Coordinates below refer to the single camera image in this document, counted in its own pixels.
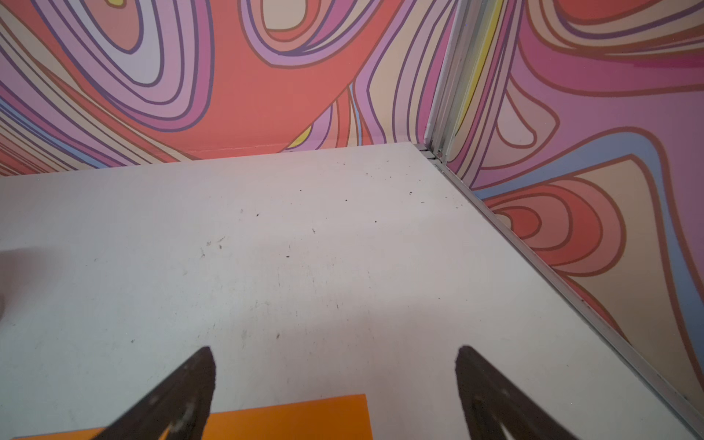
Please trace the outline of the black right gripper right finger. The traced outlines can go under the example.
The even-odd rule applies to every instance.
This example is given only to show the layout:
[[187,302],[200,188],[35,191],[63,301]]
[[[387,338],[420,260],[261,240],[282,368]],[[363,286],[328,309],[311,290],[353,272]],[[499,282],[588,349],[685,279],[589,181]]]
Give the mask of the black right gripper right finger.
[[573,439],[575,436],[471,346],[456,356],[456,383],[472,439]]

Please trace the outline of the orange paper sheet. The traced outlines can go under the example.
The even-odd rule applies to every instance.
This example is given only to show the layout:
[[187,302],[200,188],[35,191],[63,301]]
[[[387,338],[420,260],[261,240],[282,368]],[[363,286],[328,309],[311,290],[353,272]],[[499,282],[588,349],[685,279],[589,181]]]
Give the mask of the orange paper sheet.
[[372,439],[364,394],[210,414],[204,439]]

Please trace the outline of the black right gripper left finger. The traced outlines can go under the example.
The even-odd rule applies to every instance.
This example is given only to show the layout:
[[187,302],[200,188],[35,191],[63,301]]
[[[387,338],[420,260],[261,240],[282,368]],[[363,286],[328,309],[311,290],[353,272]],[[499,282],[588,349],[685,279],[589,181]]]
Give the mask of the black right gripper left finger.
[[97,434],[97,439],[200,439],[211,412],[216,363],[203,346]]

